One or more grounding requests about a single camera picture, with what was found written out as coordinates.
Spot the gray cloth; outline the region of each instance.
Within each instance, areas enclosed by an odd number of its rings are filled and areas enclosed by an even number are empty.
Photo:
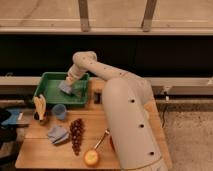
[[[60,125],[54,125],[47,133],[53,144],[61,143],[69,138],[69,132]]]

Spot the floor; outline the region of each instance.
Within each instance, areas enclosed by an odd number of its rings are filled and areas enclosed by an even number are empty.
[[[78,0],[0,0],[0,27],[80,28]],[[89,0],[91,27],[140,28],[146,1]],[[155,28],[213,27],[213,1],[157,1]]]
[[[213,99],[168,103],[159,99],[157,106],[173,161],[170,171],[213,170]],[[18,133],[18,142],[7,144],[6,153],[19,149],[26,129],[21,128]],[[2,171],[14,170],[13,163],[2,167]]]

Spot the wooden table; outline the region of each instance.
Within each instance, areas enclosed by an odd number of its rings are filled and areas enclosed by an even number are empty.
[[[105,82],[98,78],[93,78],[89,83],[89,100],[85,108],[70,109],[66,121],[59,121],[53,116],[49,116],[49,122],[41,126],[37,121],[32,120],[28,128],[25,140],[21,147],[16,168],[31,169],[89,169],[83,162],[83,154],[93,147],[103,135],[107,124],[102,105],[94,104],[94,92],[100,91]],[[150,113],[150,124],[160,146],[163,158],[168,168],[172,167],[170,154],[168,151],[165,135],[161,128],[161,121],[158,116],[155,101],[150,101],[144,106]],[[71,121],[82,118],[85,122],[84,140],[79,156],[75,156],[72,151],[71,142],[54,146],[47,139],[46,133],[53,124],[59,124],[69,129]],[[99,146],[101,161],[96,169],[119,169],[119,163],[113,149],[109,143],[109,137]]]

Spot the blue object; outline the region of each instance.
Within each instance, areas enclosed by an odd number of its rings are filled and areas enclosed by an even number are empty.
[[[55,115],[59,120],[64,120],[67,115],[66,106],[63,104],[57,104],[52,108],[52,114]]]
[[[6,125],[17,124],[17,120],[20,114],[20,109],[6,109],[6,110],[11,113],[11,116],[7,120],[3,121],[1,125],[6,126]]]

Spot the blue cup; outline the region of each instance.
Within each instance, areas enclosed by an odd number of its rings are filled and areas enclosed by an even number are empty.
[[[63,104],[57,104],[52,108],[52,114],[59,120],[66,119],[67,109]]]

